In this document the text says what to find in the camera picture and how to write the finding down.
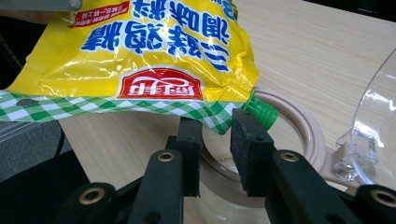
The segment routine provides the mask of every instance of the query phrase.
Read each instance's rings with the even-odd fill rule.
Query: transparent plastic
[[[0,143],[13,138],[20,133],[27,132],[28,130],[38,126],[42,123],[31,122],[0,122]]]
[[[365,184],[396,189],[396,53],[364,91],[349,135],[354,168]]]

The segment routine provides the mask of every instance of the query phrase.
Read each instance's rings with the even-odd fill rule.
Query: metal ring
[[[158,155],[159,161],[172,161],[174,158],[175,158],[175,154],[170,152],[163,152],[160,155]]]
[[[396,208],[396,196],[395,195],[393,195],[387,191],[381,190],[381,189],[373,189],[370,191],[370,194],[377,202],[382,203],[389,207]]]
[[[89,197],[90,193],[95,192],[94,197]],[[105,190],[101,187],[93,187],[86,189],[80,196],[78,201],[82,204],[93,204],[99,202],[105,196]]]
[[[282,152],[282,153],[280,153],[280,157],[285,161],[295,162],[295,161],[299,160],[298,156],[296,156],[295,154],[290,153],[290,152]]]

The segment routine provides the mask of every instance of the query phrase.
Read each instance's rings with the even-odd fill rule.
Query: bottle cap
[[[256,116],[260,124],[267,131],[275,123],[278,116],[278,112],[273,107],[257,98],[254,95],[254,92],[250,95],[247,102],[242,106],[242,109]]]

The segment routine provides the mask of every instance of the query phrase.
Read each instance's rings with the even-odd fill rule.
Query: food package
[[[269,129],[277,112],[254,97],[259,72],[236,14],[224,0],[95,0],[56,13],[0,91],[0,120],[147,111],[225,133],[245,108]]]

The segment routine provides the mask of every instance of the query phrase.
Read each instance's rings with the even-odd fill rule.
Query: wooden table
[[[396,48],[396,23],[300,0],[234,2],[261,72],[256,86],[304,105],[334,148],[364,89]],[[177,134],[178,118],[122,112],[61,124],[88,178],[120,188],[141,176],[149,155]]]

